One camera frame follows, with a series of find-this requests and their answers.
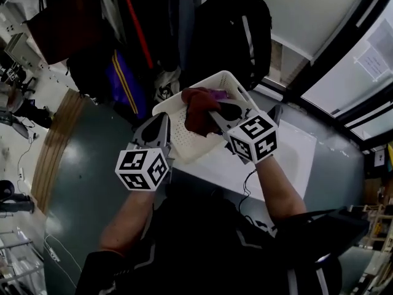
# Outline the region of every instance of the black backpack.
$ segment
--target black backpack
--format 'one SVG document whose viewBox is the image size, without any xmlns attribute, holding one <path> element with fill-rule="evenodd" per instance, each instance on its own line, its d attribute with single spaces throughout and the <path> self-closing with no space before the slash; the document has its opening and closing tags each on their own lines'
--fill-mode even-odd
<svg viewBox="0 0 393 295">
<path fill-rule="evenodd" d="M 270 30 L 263 0 L 207 0 L 195 14 L 187 85 L 227 70 L 252 90 L 269 73 Z"/>
</svg>

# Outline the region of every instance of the white cube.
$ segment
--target white cube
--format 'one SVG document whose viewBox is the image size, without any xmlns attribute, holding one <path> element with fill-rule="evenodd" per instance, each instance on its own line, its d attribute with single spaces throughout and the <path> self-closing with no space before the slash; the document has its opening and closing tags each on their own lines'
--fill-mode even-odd
<svg viewBox="0 0 393 295">
<path fill-rule="evenodd" d="M 155 191 L 169 167 L 160 148 L 120 151 L 115 172 L 128 190 Z"/>
<path fill-rule="evenodd" d="M 277 125 L 261 111 L 227 132 L 234 153 L 259 163 L 277 149 Z"/>
</svg>

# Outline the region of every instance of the paper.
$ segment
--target paper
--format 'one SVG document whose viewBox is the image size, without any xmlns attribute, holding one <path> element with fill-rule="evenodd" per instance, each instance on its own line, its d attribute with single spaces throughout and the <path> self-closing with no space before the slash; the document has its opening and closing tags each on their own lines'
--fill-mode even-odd
<svg viewBox="0 0 393 295">
<path fill-rule="evenodd" d="M 367 49 L 360 58 L 357 59 L 357 62 L 360 63 L 374 79 L 379 78 L 380 75 L 389 69 L 382 56 L 374 47 Z"/>
<path fill-rule="evenodd" d="M 374 167 L 385 164 L 385 150 L 376 151 L 374 155 Z"/>
<path fill-rule="evenodd" d="M 393 69 L 393 27 L 384 19 L 375 32 L 368 38 L 368 42 L 375 48 L 387 63 L 390 70 Z"/>
</svg>

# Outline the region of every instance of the wooden board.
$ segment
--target wooden board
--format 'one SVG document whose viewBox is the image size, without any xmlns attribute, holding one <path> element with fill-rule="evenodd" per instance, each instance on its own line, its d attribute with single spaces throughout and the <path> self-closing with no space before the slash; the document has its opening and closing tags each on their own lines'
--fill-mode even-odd
<svg viewBox="0 0 393 295">
<path fill-rule="evenodd" d="M 43 214 L 47 212 L 61 156 L 68 144 L 84 103 L 85 98 L 81 98 L 79 93 L 69 89 L 45 137 L 31 187 L 31 195 L 37 200 L 37 207 Z"/>
</svg>

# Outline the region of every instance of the white plastic basket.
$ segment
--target white plastic basket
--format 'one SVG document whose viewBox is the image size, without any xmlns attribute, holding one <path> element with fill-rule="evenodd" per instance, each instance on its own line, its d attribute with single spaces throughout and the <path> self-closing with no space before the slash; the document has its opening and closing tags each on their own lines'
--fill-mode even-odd
<svg viewBox="0 0 393 295">
<path fill-rule="evenodd" d="M 191 87 L 225 90 L 232 99 L 247 101 L 252 108 L 259 111 L 247 91 L 241 86 L 231 72 L 221 71 Z M 209 133 L 207 137 L 188 131 L 185 126 L 187 105 L 183 103 L 181 93 L 177 93 L 153 108 L 153 116 L 166 112 L 171 119 L 171 143 L 175 152 L 172 157 L 184 163 L 190 163 L 211 151 L 224 139 L 220 135 Z"/>
</svg>

